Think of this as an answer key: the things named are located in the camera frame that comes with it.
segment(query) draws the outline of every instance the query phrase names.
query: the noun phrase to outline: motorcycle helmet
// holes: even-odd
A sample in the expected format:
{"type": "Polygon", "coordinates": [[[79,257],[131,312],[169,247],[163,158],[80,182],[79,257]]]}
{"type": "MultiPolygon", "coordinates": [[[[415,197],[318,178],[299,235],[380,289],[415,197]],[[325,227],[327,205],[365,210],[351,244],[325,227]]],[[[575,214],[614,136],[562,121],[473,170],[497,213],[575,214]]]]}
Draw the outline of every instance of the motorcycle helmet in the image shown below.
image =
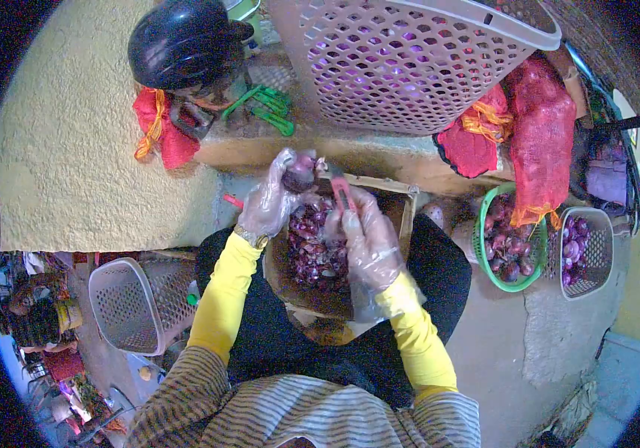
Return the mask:
{"type": "Polygon", "coordinates": [[[232,69],[231,55],[253,33],[253,25],[228,20],[221,0],[166,0],[130,35],[130,69],[146,87],[206,87],[232,69]]]}

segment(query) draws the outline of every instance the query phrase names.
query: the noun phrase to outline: hand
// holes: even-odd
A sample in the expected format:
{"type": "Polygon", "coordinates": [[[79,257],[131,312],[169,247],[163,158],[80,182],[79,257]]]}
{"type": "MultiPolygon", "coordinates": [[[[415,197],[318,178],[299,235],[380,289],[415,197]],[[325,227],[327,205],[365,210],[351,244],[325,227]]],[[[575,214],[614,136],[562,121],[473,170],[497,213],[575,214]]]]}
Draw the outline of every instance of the hand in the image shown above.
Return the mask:
{"type": "MultiPolygon", "coordinates": [[[[346,210],[341,218],[347,236],[350,281],[357,279],[376,293],[384,291],[405,268],[395,227],[370,193],[350,186],[350,196],[359,214],[346,210]]],[[[329,224],[325,223],[331,229],[338,220],[338,214],[333,215],[328,218],[329,224]]]]}
{"type": "Polygon", "coordinates": [[[267,178],[247,194],[237,219],[239,226],[258,237],[267,235],[272,238],[288,222],[290,214],[314,194],[315,190],[304,194],[290,193],[282,184],[282,175],[296,158],[297,154],[290,148],[279,152],[272,161],[267,178]]]}

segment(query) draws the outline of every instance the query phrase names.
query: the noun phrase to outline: person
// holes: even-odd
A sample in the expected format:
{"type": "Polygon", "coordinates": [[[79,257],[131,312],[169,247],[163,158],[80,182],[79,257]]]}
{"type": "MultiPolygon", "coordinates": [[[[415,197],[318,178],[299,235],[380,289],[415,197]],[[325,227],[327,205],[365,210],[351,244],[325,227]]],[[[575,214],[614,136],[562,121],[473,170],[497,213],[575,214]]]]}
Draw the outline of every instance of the person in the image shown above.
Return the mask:
{"type": "Polygon", "coordinates": [[[59,274],[31,275],[0,310],[0,333],[11,335],[26,354],[77,351],[78,341],[66,338],[59,327],[56,301],[67,297],[59,274]]]}
{"type": "Polygon", "coordinates": [[[283,150],[235,229],[201,244],[187,348],[137,410],[126,446],[480,446],[477,403],[458,391],[444,346],[471,268],[428,215],[415,217],[405,266],[374,197],[351,187],[358,212],[333,212],[326,227],[340,226],[351,282],[378,292],[389,320],[340,346],[317,345],[288,320],[257,261],[309,200],[282,186],[295,156],[283,150]]]}

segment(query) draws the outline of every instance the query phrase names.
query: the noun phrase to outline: cardboard box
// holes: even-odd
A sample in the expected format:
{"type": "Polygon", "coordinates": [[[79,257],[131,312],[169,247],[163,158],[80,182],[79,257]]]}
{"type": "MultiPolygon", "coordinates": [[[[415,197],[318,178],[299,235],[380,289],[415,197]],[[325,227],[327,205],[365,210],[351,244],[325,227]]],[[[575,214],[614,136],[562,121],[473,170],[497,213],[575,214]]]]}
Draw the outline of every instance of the cardboard box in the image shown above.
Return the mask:
{"type": "MultiPolygon", "coordinates": [[[[376,193],[380,210],[395,226],[399,238],[399,250],[405,258],[409,256],[409,242],[412,237],[412,220],[417,206],[416,186],[403,184],[391,179],[378,179],[345,174],[350,185],[360,186],[376,193]]],[[[318,179],[322,196],[332,196],[329,176],[318,179]]],[[[272,291],[285,303],[295,309],[306,309],[318,317],[352,319],[352,304],[349,287],[337,292],[306,290],[293,280],[294,270],[288,258],[287,226],[265,247],[263,272],[272,291]]]]}

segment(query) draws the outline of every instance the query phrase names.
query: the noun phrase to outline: wristwatch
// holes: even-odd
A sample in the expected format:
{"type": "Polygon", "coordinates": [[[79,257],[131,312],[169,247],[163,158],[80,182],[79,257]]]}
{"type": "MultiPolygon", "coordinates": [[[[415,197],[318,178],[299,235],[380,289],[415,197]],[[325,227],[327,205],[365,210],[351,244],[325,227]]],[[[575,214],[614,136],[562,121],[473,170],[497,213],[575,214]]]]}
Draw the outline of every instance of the wristwatch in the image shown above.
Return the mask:
{"type": "Polygon", "coordinates": [[[250,243],[250,246],[255,249],[264,249],[268,244],[270,238],[266,234],[255,234],[254,232],[248,231],[245,228],[242,228],[240,224],[235,224],[235,228],[233,231],[238,234],[245,241],[250,243]]]}

